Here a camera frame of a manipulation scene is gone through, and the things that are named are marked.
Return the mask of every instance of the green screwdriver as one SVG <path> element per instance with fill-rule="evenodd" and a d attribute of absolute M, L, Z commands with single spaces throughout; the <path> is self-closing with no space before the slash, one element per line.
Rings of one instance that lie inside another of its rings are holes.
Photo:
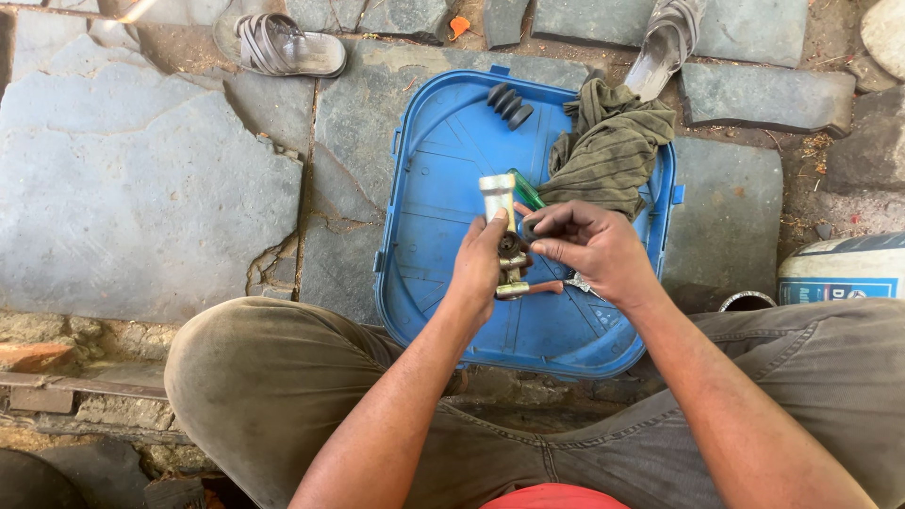
<path fill-rule="evenodd" d="M 534 208 L 535 210 L 539 210 L 547 204 L 540 199 L 540 195 L 538 195 L 538 191 L 535 191 L 534 188 L 528 183 L 528 181 L 521 176 L 519 171 L 515 168 L 510 168 L 509 173 L 515 176 L 515 190 L 519 193 L 521 199 L 525 200 L 528 206 Z"/>

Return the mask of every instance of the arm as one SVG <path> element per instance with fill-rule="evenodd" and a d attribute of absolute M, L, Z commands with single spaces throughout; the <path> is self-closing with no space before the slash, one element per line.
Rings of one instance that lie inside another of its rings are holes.
<path fill-rule="evenodd" d="M 433 318 L 315 456 L 290 509 L 402 507 L 443 388 L 493 312 L 508 223 L 505 209 L 472 222 Z"/>
<path fill-rule="evenodd" d="M 875 508 L 848 472 L 672 303 L 624 215 L 539 210 L 531 250 L 575 268 L 641 335 L 727 507 Z"/>

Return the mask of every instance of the green rag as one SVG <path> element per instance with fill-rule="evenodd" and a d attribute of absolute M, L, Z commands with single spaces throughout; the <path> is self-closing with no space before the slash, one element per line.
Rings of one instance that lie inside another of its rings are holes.
<path fill-rule="evenodd" d="M 580 199 L 634 221 L 645 205 L 638 187 L 653 173 L 657 147 L 675 137 L 676 112 L 599 78 L 585 83 L 563 111 L 572 117 L 572 132 L 561 132 L 550 149 L 550 180 L 538 186 L 540 198 L 549 205 Z"/>

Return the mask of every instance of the person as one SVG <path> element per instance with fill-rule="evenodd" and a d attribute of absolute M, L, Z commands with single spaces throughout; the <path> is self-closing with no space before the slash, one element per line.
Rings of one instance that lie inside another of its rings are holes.
<path fill-rule="evenodd" d="M 905 501 L 905 305 L 686 317 L 622 214 L 543 208 L 531 251 L 577 269 L 641 335 L 669 390 L 539 435 L 439 402 L 490 318 L 502 209 L 476 218 L 407 349 L 304 303 L 192 319 L 167 363 L 177 423 L 260 507 L 894 509 Z"/>

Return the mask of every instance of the red shirt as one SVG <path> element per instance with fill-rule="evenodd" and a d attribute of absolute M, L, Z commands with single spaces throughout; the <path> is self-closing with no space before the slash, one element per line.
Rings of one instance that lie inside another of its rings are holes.
<path fill-rule="evenodd" d="M 548 483 L 520 489 L 481 509 L 629 509 L 612 496 L 572 485 Z"/>

